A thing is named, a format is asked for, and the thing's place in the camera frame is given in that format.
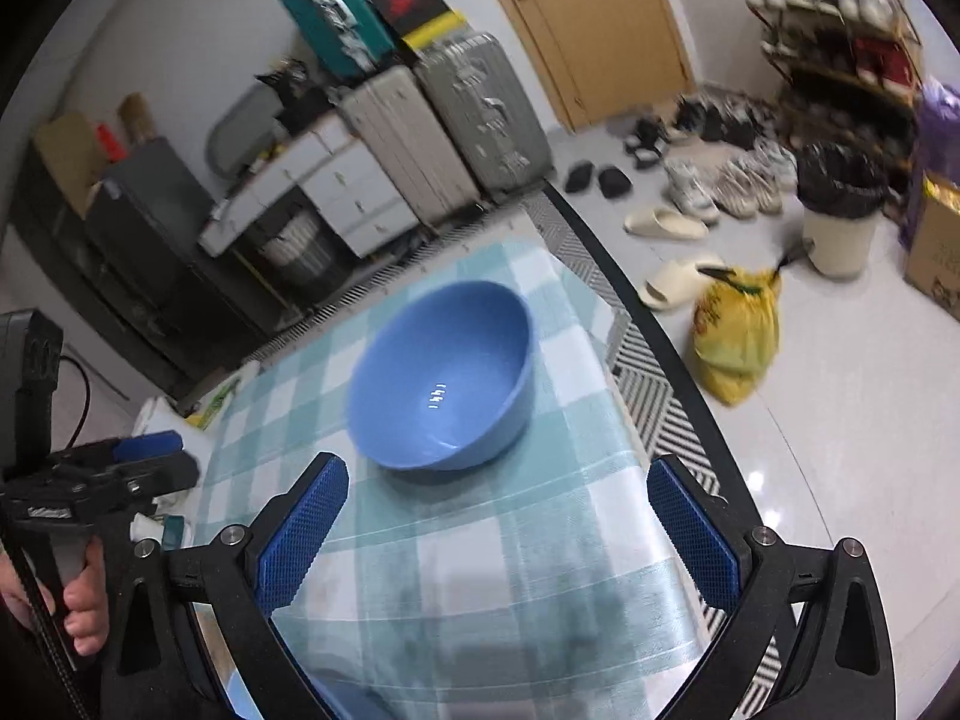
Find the person's left hand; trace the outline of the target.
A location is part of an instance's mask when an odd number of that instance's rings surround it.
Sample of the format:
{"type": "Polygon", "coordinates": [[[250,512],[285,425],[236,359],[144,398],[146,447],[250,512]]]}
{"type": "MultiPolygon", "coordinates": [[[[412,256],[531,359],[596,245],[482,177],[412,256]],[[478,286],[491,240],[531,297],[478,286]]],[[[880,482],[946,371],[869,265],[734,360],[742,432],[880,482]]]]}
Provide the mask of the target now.
{"type": "MultiPolygon", "coordinates": [[[[32,611],[26,590],[7,553],[2,553],[2,600],[14,619],[32,628],[32,611]]],[[[93,656],[109,637],[109,605],[106,592],[103,542],[93,536],[86,546],[85,567],[65,588],[65,632],[80,656],[93,656]]]]}

